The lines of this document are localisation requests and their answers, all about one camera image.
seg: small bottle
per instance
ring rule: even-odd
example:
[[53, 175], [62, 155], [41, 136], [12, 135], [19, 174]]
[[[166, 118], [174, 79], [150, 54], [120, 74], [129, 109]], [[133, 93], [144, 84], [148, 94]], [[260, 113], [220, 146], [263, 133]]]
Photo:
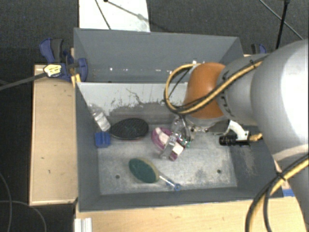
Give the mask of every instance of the small bottle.
[[107, 131], [111, 127], [111, 124], [104, 115], [103, 110], [95, 104], [90, 104], [88, 108], [91, 112], [93, 119], [96, 121], [100, 129], [102, 131]]

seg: wooden board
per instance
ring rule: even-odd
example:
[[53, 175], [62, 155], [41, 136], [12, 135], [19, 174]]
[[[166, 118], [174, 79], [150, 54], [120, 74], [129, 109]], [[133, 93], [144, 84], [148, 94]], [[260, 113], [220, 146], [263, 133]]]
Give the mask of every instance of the wooden board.
[[[43, 66], [35, 66], [35, 74]], [[60, 79], [34, 82], [29, 204], [72, 203], [77, 197], [73, 86]]]
[[[92, 218], [93, 232], [241, 232], [251, 201], [209, 203], [176, 207], [79, 213]], [[305, 232], [297, 200], [291, 197], [269, 201], [269, 221], [273, 231]], [[260, 211], [253, 232], [265, 232]]]

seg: white object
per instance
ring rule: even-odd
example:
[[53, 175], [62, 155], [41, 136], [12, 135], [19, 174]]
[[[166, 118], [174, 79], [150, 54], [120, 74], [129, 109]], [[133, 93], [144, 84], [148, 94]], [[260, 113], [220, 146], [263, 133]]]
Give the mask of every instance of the white object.
[[107, 131], [111, 127], [111, 124], [104, 115], [103, 110], [94, 104], [90, 104], [88, 108], [100, 129], [102, 131]]
[[238, 141], [245, 141], [248, 139], [249, 131], [244, 130], [239, 123], [233, 120], [230, 120], [226, 133], [228, 133], [230, 130], [236, 133]]
[[[97, 0], [113, 30], [150, 32], [146, 0]], [[79, 27], [108, 29], [95, 0], [79, 0]]]
[[[159, 140], [161, 143], [166, 145], [169, 141], [169, 136], [166, 135], [159, 127], [155, 129], [155, 132], [159, 135]], [[178, 142], [176, 142], [172, 151], [177, 155], [180, 155], [183, 152], [183, 147]]]
[[85, 219], [76, 218], [74, 220], [74, 232], [92, 232], [92, 219], [90, 217]]

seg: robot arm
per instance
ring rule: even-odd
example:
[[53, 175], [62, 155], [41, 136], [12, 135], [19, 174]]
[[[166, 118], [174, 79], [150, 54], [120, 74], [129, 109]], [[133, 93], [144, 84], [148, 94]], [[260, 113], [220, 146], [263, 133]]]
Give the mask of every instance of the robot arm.
[[[218, 82], [261, 56], [226, 66]], [[268, 55], [261, 65], [236, 81], [217, 98], [224, 115], [244, 125], [257, 125], [281, 168], [308, 154], [308, 40]], [[308, 167], [289, 182], [309, 229]]]
[[[285, 169], [308, 154], [308, 40], [266, 55], [238, 59], [227, 66], [205, 63], [191, 70], [185, 101], [173, 106], [167, 81], [167, 107], [185, 116], [190, 129], [208, 130], [222, 120], [258, 126], [274, 159]], [[309, 229], [308, 167], [290, 180]]]

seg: blue clamp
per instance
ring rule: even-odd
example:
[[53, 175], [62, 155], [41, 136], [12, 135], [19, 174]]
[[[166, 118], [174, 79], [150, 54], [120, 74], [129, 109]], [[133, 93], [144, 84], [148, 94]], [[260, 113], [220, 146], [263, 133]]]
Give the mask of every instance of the blue clamp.
[[111, 136], [108, 132], [100, 131], [95, 134], [96, 147], [107, 148], [111, 144]]
[[72, 76], [70, 69], [74, 68], [75, 70], [79, 69], [81, 81], [86, 81], [88, 75], [86, 59], [79, 58], [77, 63], [74, 63], [73, 56], [67, 50], [62, 52], [62, 43], [62, 39], [47, 38], [40, 43], [40, 52], [46, 58], [48, 64], [57, 63], [61, 65], [61, 75], [58, 75], [57, 78], [70, 82]]

